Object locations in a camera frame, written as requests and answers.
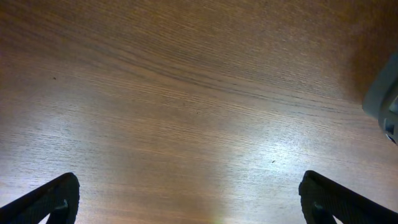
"wood grain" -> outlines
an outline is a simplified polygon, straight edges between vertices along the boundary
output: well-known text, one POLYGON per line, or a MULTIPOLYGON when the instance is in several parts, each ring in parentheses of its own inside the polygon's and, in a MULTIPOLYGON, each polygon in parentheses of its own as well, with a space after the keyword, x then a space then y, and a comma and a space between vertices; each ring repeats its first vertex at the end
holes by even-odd
POLYGON ((77 223, 304 223, 315 170, 398 211, 363 98, 395 1, 0 2, 0 206, 64 172, 77 223))

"dark wood grain streak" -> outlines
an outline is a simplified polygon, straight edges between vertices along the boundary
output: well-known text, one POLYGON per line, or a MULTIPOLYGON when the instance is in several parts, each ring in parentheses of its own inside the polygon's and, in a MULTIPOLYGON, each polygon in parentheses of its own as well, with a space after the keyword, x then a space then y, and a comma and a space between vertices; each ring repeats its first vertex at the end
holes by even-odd
POLYGON ((361 100, 395 1, 0 2, 0 206, 64 172, 77 223, 303 223, 312 169, 398 211, 361 100))

